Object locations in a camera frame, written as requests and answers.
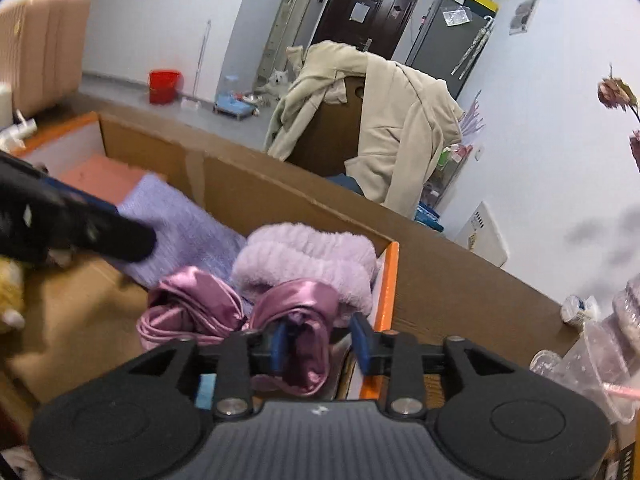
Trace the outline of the lilac fluffy towel roll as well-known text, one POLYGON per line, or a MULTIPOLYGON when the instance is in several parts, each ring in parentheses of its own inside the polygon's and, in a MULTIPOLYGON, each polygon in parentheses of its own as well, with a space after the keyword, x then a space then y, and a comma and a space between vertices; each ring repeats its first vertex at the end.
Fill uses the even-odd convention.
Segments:
POLYGON ((334 325, 344 327, 354 313, 371 313, 377 275, 378 258, 367 237, 285 222, 250 233, 233 263, 231 281, 252 301, 267 289, 294 280, 327 284, 336 290, 340 304, 334 325))

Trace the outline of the pink satin cloth bundle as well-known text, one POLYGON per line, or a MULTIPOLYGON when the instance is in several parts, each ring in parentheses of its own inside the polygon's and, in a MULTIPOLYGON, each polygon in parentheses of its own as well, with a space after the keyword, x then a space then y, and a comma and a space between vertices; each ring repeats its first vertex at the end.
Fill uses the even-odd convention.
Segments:
POLYGON ((142 347, 152 350, 173 339, 193 339, 201 347, 221 344, 242 330, 285 326, 281 368, 260 373, 255 385, 293 396, 313 396, 331 375, 331 333, 338 293, 330 285, 296 278, 258 296, 250 313, 226 282, 196 266, 161 278, 148 295, 137 322, 142 347))

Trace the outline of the purple knitted cloth pouch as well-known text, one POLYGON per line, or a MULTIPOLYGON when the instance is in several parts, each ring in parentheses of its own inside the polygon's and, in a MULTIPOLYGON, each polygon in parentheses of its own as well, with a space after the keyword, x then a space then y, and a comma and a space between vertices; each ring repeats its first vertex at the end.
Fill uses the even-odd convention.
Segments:
POLYGON ((217 221, 167 183, 145 177, 119 206, 118 212, 153 228, 154 252, 137 263, 108 263, 139 285, 152 288, 161 278, 195 266, 227 281, 246 238, 217 221))

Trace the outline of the white yellow alpaca plush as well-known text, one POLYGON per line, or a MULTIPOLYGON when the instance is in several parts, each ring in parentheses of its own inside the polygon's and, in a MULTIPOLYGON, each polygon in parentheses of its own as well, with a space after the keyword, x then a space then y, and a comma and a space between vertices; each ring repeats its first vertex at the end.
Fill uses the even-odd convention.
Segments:
POLYGON ((0 260, 0 315, 2 334, 25 326, 24 266, 12 259, 0 260))

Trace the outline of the pink tan sponge block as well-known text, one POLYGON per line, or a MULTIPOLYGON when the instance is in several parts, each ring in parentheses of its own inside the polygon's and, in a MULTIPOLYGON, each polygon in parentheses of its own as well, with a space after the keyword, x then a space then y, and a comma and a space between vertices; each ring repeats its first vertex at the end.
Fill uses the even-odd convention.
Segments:
POLYGON ((92 195, 99 200, 119 206, 145 177, 167 183, 164 174, 131 166, 103 155, 92 155, 84 162, 62 172, 58 180, 92 195))

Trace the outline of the red orange cardboard box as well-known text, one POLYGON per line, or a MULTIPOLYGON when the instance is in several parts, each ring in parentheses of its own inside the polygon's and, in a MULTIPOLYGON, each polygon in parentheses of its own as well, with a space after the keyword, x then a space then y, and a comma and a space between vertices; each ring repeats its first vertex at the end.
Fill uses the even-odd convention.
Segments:
POLYGON ((157 229, 153 255, 126 264, 73 255, 25 271, 20 330, 1 334, 1 443, 22 444, 43 403, 138 356, 148 292, 188 266, 228 281, 244 240, 268 224, 367 237, 378 259, 368 315, 392 324, 399 244, 282 180, 280 162, 172 122, 91 112, 54 122, 17 156, 157 229))

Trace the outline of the red bucket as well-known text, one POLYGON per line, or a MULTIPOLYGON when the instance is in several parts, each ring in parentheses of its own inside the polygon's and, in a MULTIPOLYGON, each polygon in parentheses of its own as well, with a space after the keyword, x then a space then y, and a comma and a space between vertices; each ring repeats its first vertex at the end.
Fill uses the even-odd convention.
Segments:
POLYGON ((151 70, 149 72, 149 102, 167 105, 175 101, 182 73, 178 70, 151 70))

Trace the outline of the wooden chair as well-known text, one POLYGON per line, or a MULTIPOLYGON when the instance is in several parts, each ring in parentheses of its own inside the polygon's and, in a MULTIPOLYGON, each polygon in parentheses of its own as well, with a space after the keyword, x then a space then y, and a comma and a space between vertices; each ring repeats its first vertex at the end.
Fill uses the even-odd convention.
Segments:
POLYGON ((345 104, 322 103, 286 161, 320 177, 344 174, 358 154, 364 77, 347 77, 345 104))

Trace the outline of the beige jacket on chair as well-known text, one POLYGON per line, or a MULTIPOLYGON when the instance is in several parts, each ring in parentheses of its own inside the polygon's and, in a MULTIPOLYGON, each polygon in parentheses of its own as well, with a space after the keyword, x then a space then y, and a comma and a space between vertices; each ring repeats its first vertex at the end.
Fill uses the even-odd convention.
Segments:
POLYGON ((288 60, 296 78, 271 116, 265 152, 287 159, 320 105, 338 104, 345 79, 362 77, 357 155, 345 174, 365 198, 412 220, 440 154, 462 141, 464 111, 446 81, 330 40, 290 47, 288 60))

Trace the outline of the clear plastic cup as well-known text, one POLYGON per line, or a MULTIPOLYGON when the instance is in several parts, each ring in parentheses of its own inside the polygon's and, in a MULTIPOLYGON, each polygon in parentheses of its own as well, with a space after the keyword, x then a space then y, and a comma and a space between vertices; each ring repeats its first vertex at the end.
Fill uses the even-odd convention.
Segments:
POLYGON ((628 425, 636 418, 639 401, 610 392, 630 387, 631 374, 612 330, 598 322, 587 322, 564 356, 539 351, 529 369, 591 400, 613 424, 628 425))

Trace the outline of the white dog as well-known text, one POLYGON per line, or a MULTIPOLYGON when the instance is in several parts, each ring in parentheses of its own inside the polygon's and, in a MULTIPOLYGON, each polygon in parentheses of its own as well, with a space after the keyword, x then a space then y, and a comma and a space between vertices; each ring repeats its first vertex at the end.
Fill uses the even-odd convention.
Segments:
POLYGON ((254 89, 256 93, 268 94, 276 100, 282 99, 290 90, 291 81, 286 70, 274 70, 268 80, 254 89))

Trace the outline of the glass vase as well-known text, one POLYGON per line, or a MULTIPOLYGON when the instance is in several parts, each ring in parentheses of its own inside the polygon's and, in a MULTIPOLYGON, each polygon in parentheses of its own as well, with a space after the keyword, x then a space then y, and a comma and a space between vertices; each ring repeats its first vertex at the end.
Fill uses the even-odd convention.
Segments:
POLYGON ((640 352, 639 294, 640 275, 637 274, 627 282, 625 287, 612 300, 618 327, 636 353, 640 352))

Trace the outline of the dark grey refrigerator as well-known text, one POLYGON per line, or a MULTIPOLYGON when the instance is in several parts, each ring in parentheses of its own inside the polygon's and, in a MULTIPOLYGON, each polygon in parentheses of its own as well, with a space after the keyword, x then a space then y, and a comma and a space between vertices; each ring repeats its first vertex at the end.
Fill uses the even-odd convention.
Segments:
POLYGON ((498 9, 492 0, 434 0, 405 64, 446 81, 457 99, 490 37, 498 9))

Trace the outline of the dark brown entrance door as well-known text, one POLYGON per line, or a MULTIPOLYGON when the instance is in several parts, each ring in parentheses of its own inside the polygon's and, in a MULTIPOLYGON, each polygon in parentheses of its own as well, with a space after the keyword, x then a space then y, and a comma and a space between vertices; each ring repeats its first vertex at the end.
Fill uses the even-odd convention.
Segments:
POLYGON ((386 60, 394 55, 418 0, 328 0, 311 44, 349 44, 386 60))

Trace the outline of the dried pink rose bouquet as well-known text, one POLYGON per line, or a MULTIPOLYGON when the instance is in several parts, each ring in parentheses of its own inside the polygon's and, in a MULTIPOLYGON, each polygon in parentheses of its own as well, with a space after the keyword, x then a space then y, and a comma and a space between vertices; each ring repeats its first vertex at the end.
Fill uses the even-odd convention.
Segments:
POLYGON ((640 122, 639 98, 629 84, 614 74, 613 65, 610 65, 608 74, 598 82, 597 96, 599 102, 608 110, 631 113, 636 121, 640 122))

